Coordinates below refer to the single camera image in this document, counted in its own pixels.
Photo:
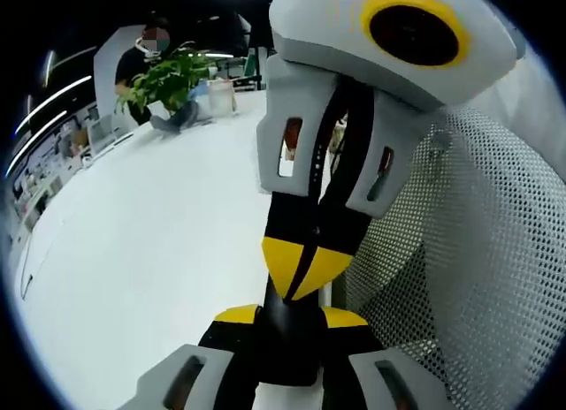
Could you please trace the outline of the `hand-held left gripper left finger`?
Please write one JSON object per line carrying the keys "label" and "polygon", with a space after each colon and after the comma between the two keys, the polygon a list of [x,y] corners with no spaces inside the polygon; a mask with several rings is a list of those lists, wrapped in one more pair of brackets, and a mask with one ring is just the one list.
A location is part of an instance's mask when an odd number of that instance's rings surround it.
{"label": "hand-held left gripper left finger", "polygon": [[183,345],[137,381],[123,409],[251,409],[259,385],[257,327],[261,307],[218,314],[196,345]]}

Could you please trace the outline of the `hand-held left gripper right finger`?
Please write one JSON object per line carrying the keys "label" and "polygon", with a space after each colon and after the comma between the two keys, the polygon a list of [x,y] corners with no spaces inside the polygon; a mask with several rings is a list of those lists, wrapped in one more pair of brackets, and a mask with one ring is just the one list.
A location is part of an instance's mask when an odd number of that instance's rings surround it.
{"label": "hand-held left gripper right finger", "polygon": [[445,385],[396,348],[385,348],[353,312],[323,308],[324,409],[453,409]]}

